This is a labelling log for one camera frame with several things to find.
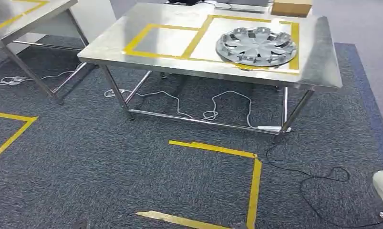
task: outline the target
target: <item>power cord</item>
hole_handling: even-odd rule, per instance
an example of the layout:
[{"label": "power cord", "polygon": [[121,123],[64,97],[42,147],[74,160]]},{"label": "power cord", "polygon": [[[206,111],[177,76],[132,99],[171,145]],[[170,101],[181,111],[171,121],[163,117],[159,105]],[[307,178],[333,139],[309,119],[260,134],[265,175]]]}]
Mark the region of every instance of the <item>power cord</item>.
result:
[{"label": "power cord", "polygon": [[[124,89],[120,89],[120,93],[121,93],[121,94],[126,93],[126,92],[131,92],[131,91],[129,91],[129,90],[124,90]],[[243,95],[243,94],[241,94],[241,93],[235,92],[235,91],[225,91],[225,92],[222,92],[222,93],[217,94],[217,95],[215,95],[214,97],[212,97],[211,100],[212,100],[212,103],[214,104],[214,109],[213,109],[212,111],[205,111],[205,112],[203,112],[203,117],[204,117],[204,118],[201,119],[201,120],[209,120],[209,121],[213,121],[213,120],[216,119],[216,117],[218,116],[219,113],[217,112],[217,103],[215,102],[215,99],[216,99],[217,97],[220,97],[221,95],[226,94],[226,93],[235,93],[235,94],[238,94],[238,95],[240,95],[240,96],[242,96],[242,97],[245,97],[245,98],[247,98],[247,99],[249,100],[249,112],[248,112],[248,115],[246,116],[246,122],[248,123],[248,125],[249,125],[251,128],[255,128],[255,127],[253,127],[253,126],[250,124],[250,114],[251,114],[251,112],[252,112],[252,100],[251,100],[249,97],[247,97],[247,96],[245,96],[245,95]],[[193,118],[193,117],[192,117],[191,115],[189,115],[189,114],[180,112],[180,99],[177,98],[177,97],[175,97],[175,96],[173,96],[173,95],[171,95],[171,94],[169,94],[169,93],[167,93],[167,92],[165,92],[165,91],[159,91],[159,92],[155,92],[155,93],[147,93],[147,94],[139,94],[139,93],[136,93],[136,94],[137,94],[138,96],[140,96],[140,97],[145,97],[145,96],[148,96],[148,95],[154,95],[154,94],[165,94],[165,95],[167,95],[167,96],[169,96],[169,97],[174,98],[174,99],[177,100],[177,113],[178,113],[178,114],[187,116],[187,117],[192,118],[192,119],[195,119],[195,118]],[[114,97],[114,96],[115,96],[115,94],[114,94],[114,92],[113,92],[112,89],[110,89],[110,90],[104,92],[104,97],[106,97],[106,98],[110,98],[110,97]]]},{"label": "power cord", "polygon": [[[216,4],[211,3],[211,2],[206,2],[205,0],[202,0],[201,2],[199,2],[197,4],[200,4],[200,3],[206,3],[206,4],[211,4],[211,5],[217,6]],[[229,6],[228,10],[231,10],[233,8],[233,6],[231,4],[229,4],[229,2],[224,2],[224,4],[227,4]]]},{"label": "power cord", "polygon": [[[45,76],[43,78],[40,78],[40,80],[44,80],[44,79],[47,79],[47,78],[53,78],[53,77],[59,77],[63,74],[66,74],[66,73],[73,73],[74,71],[66,71],[66,72],[62,72],[61,74],[59,75],[49,75],[49,76]],[[3,85],[9,85],[9,86],[17,86],[19,85],[20,83],[22,82],[25,82],[25,81],[34,81],[33,79],[30,79],[28,77],[21,77],[21,76],[14,76],[14,77],[10,77],[10,76],[7,76],[7,77],[3,77],[1,80],[0,80],[0,86],[3,86]]]},{"label": "power cord", "polygon": [[[301,173],[301,174],[304,174],[306,176],[309,176],[308,178],[302,180],[300,182],[300,195],[301,197],[304,199],[304,201],[308,204],[308,206],[312,209],[313,212],[315,212],[315,214],[320,218],[322,219],[323,221],[327,222],[327,223],[330,223],[334,226],[337,226],[337,227],[340,227],[340,228],[365,228],[365,227],[370,227],[370,226],[375,226],[375,225],[379,225],[379,224],[382,224],[383,223],[383,219],[382,221],[378,222],[378,223],[372,223],[372,224],[365,224],[365,225],[360,225],[360,226],[346,226],[346,225],[339,225],[339,224],[336,224],[328,219],[326,219],[325,217],[322,216],[321,213],[319,213],[319,211],[311,204],[311,202],[305,197],[304,193],[303,193],[303,185],[305,184],[306,181],[308,180],[311,180],[311,179],[317,179],[317,178],[321,178],[321,179],[327,179],[327,180],[333,180],[333,181],[338,181],[338,182],[347,182],[350,180],[350,173],[349,171],[347,171],[347,169],[343,168],[343,167],[333,167],[330,172],[326,175],[326,176],[315,176],[315,175],[312,175],[312,174],[309,174],[309,173],[306,173],[304,171],[301,171],[301,170],[298,170],[298,169],[291,169],[291,168],[284,168],[284,167],[280,167],[278,165],[275,165],[269,158],[269,153],[274,149],[276,148],[277,145],[273,145],[271,147],[269,147],[265,152],[265,156],[266,156],[266,160],[268,161],[268,163],[276,168],[279,168],[279,169],[282,169],[282,170],[286,170],[286,171],[292,171],[292,172],[297,172],[297,173]],[[334,178],[330,178],[330,176],[333,174],[333,171],[336,170],[336,169],[340,169],[340,170],[343,170],[345,173],[346,173],[346,178],[345,179],[334,179]]]}]

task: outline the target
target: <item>table top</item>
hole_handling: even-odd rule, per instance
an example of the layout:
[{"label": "table top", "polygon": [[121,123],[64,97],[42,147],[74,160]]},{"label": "table top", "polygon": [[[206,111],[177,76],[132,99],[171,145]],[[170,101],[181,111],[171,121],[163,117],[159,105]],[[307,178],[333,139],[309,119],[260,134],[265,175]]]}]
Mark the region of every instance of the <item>table top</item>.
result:
[{"label": "table top", "polygon": [[[221,58],[220,36],[239,27],[284,31],[297,56],[277,67],[255,67]],[[326,17],[272,16],[215,8],[138,3],[78,54],[81,61],[199,77],[335,91],[342,87]]]},{"label": "table top", "polygon": [[0,0],[0,47],[77,3],[77,0]]}]

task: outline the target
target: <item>extension cord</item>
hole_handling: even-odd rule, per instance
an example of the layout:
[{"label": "extension cord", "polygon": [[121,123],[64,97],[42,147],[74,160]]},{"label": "extension cord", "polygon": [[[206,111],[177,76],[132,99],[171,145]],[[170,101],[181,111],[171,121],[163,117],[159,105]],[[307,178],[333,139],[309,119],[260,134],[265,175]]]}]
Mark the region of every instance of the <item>extension cord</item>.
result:
[{"label": "extension cord", "polygon": [[[121,94],[124,94],[124,93],[126,93],[126,92],[131,92],[131,91],[129,91],[129,90],[125,90],[125,89],[120,89],[120,93],[121,93]],[[181,112],[181,111],[180,111],[180,99],[177,98],[177,97],[175,97],[175,96],[173,96],[173,95],[171,95],[171,94],[169,94],[169,93],[167,93],[167,92],[165,92],[165,91],[159,91],[159,92],[155,92],[155,93],[147,93],[147,94],[139,94],[139,93],[136,93],[136,94],[137,94],[138,96],[140,96],[140,97],[145,97],[145,96],[148,96],[148,95],[154,95],[154,94],[160,94],[160,93],[163,93],[163,94],[165,94],[165,95],[167,95],[167,96],[169,96],[169,97],[174,98],[174,99],[177,100],[177,111],[176,111],[176,112],[177,112],[178,114],[187,116],[187,117],[189,117],[189,118],[191,118],[191,119],[195,119],[195,118],[192,117],[191,115]],[[247,116],[246,116],[246,121],[247,121],[249,127],[251,127],[251,128],[255,128],[255,129],[261,129],[261,130],[269,130],[269,131],[273,131],[273,132],[277,132],[277,131],[280,131],[280,130],[281,130],[281,127],[280,127],[280,126],[260,126],[260,125],[259,125],[259,126],[257,126],[257,127],[253,127],[253,126],[250,124],[250,114],[251,114],[251,111],[252,111],[252,100],[251,100],[249,97],[247,97],[247,96],[245,96],[245,95],[243,95],[243,94],[241,94],[241,93],[235,92],[235,91],[225,91],[225,92],[222,92],[222,93],[217,94],[217,95],[215,95],[214,97],[212,97],[211,100],[212,100],[212,103],[214,104],[214,109],[213,109],[212,111],[205,111],[205,112],[203,112],[202,115],[203,115],[204,118],[202,118],[201,120],[209,120],[209,121],[213,121],[213,120],[216,119],[216,117],[218,116],[219,113],[217,112],[217,103],[215,102],[214,99],[217,98],[217,97],[219,97],[219,96],[221,96],[221,95],[224,95],[224,94],[226,94],[226,93],[235,93],[235,94],[238,94],[238,95],[240,95],[240,96],[242,96],[242,97],[245,97],[245,98],[247,98],[247,99],[249,100],[249,113],[248,113]],[[106,92],[104,92],[104,97],[106,97],[106,98],[110,98],[110,97],[114,97],[114,96],[115,96],[115,94],[114,94],[114,92],[113,92],[112,89],[107,90]],[[289,133],[290,131],[291,131],[291,127],[288,127],[288,129],[287,129],[286,132]]]},{"label": "extension cord", "polygon": [[[40,78],[40,80],[44,80],[46,78],[53,78],[53,77],[59,77],[63,74],[66,74],[66,73],[73,73],[75,72],[78,67],[80,66],[80,64],[76,67],[75,70],[73,71],[66,71],[66,72],[62,72],[61,74],[59,75],[49,75],[49,76],[45,76],[43,78]],[[3,77],[1,80],[0,80],[0,86],[3,86],[3,85],[9,85],[9,86],[17,86],[19,85],[20,83],[24,82],[24,81],[34,81],[33,79],[29,79],[28,77],[21,77],[21,76],[14,76],[14,77],[10,77],[10,76],[7,76],[7,77]]]}]

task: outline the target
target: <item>white cable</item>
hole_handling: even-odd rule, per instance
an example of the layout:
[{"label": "white cable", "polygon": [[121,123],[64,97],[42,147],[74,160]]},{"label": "white cable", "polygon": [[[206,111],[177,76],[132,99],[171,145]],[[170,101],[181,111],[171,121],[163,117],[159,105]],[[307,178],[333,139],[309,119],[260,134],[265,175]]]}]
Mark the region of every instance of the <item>white cable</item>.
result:
[{"label": "white cable", "polygon": [[[66,73],[73,73],[74,71],[66,71],[66,72],[62,72],[61,74],[59,75],[49,75],[49,76],[45,76],[43,78],[40,78],[40,80],[43,80],[43,79],[46,79],[46,78],[52,78],[52,77],[59,77],[63,74],[66,74]],[[15,76],[15,77],[4,77],[0,80],[0,86],[3,86],[3,85],[10,85],[10,86],[17,86],[19,85],[20,83],[24,82],[24,81],[34,81],[33,79],[28,79],[28,77],[21,77],[21,76]]]},{"label": "white cable", "polygon": [[[129,91],[129,90],[124,90],[124,89],[120,89],[120,93],[121,93],[121,94],[124,94],[124,93],[126,93],[126,92],[131,92],[131,91]],[[213,120],[215,120],[219,113],[217,112],[217,103],[215,102],[214,99],[217,98],[217,97],[219,97],[219,96],[221,96],[221,95],[223,95],[223,94],[229,93],[229,92],[238,94],[238,95],[240,95],[240,96],[243,96],[243,97],[249,99],[249,113],[248,113],[248,115],[246,116],[246,121],[247,121],[248,125],[249,125],[251,128],[254,128],[254,127],[250,124],[250,120],[249,120],[249,118],[250,118],[250,113],[252,112],[252,100],[251,100],[249,97],[247,97],[247,96],[245,96],[245,95],[242,95],[242,94],[240,94],[240,93],[238,93],[238,92],[235,92],[235,91],[226,91],[226,92],[222,92],[222,93],[217,94],[217,95],[215,95],[214,97],[212,97],[211,100],[212,100],[212,103],[214,104],[214,109],[213,109],[212,111],[205,111],[205,112],[203,112],[203,117],[204,117],[204,118],[201,119],[201,120],[209,120],[209,121],[213,121]],[[165,92],[165,91],[159,91],[159,92],[155,92],[155,93],[147,93],[147,94],[139,94],[139,93],[136,93],[136,94],[137,94],[138,96],[140,96],[140,97],[145,97],[145,96],[148,96],[148,95],[154,95],[154,94],[159,94],[159,93],[164,93],[164,94],[166,94],[167,96],[172,97],[172,98],[174,98],[174,99],[177,100],[177,113],[178,113],[178,114],[180,114],[180,115],[185,115],[185,116],[187,116],[187,117],[189,117],[189,118],[195,119],[195,118],[193,118],[193,117],[192,117],[191,115],[189,115],[189,114],[180,112],[180,99],[177,98],[177,97],[175,97],[175,96],[173,96],[173,95],[171,95],[171,94],[169,94],[169,93],[167,93],[167,92]],[[114,95],[114,92],[113,92],[112,89],[110,89],[110,90],[104,92],[104,97],[106,97],[106,98],[114,97],[114,96],[115,96],[115,95]]]}]

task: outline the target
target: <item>floor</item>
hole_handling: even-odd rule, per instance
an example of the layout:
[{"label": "floor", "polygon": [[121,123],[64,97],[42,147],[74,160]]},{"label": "floor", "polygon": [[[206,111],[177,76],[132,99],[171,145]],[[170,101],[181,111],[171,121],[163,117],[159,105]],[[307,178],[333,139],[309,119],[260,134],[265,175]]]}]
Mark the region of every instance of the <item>floor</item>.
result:
[{"label": "floor", "polygon": [[[165,0],[111,0],[117,17],[137,2]],[[328,17],[334,42],[357,46],[383,116],[383,0],[313,0],[313,14]]]},{"label": "floor", "polygon": [[[70,47],[80,45],[77,39],[68,42],[53,36],[40,42],[63,41]],[[315,94],[294,123],[294,132],[270,151],[269,159],[317,176],[335,166],[347,169],[348,182],[311,179],[303,184],[302,193],[327,219],[358,226],[378,222],[383,210],[371,182],[383,169],[383,121],[355,46],[337,43],[336,53],[346,86],[336,93]],[[39,47],[20,53],[36,73],[46,75],[73,69],[78,64],[75,56],[73,51]],[[111,71],[128,89],[146,72],[117,67]],[[14,63],[0,63],[0,79],[21,74]],[[47,84],[55,86],[61,80],[49,79]],[[300,181],[307,176],[269,164],[265,152],[273,146],[271,136],[144,115],[131,122],[123,118],[114,98],[104,98],[108,88],[100,69],[94,69],[63,88],[65,104],[57,106],[34,83],[0,86],[0,112],[38,117],[0,154],[0,229],[72,229],[74,221],[84,218],[91,229],[187,228],[179,221],[136,214],[149,211],[211,224],[199,229],[229,228],[246,222],[249,215],[256,216],[252,223],[260,229],[337,229],[320,220],[301,197]],[[212,108],[212,96],[235,90],[255,98],[253,125],[280,120],[280,104],[274,101],[281,101],[282,94],[271,86],[184,75],[160,79],[153,73],[139,92],[160,90],[178,96],[181,111],[194,117]],[[289,107],[302,94],[291,89]],[[217,121],[246,124],[245,98],[226,94],[216,102]],[[136,96],[130,107],[176,113],[176,102],[164,95]],[[0,117],[0,146],[24,123]],[[261,164],[257,168],[256,159],[242,154],[175,145],[171,140],[254,153]],[[257,186],[252,185],[253,177]],[[336,169],[330,177],[345,179],[347,174]],[[250,208],[257,200],[257,208]]]}]

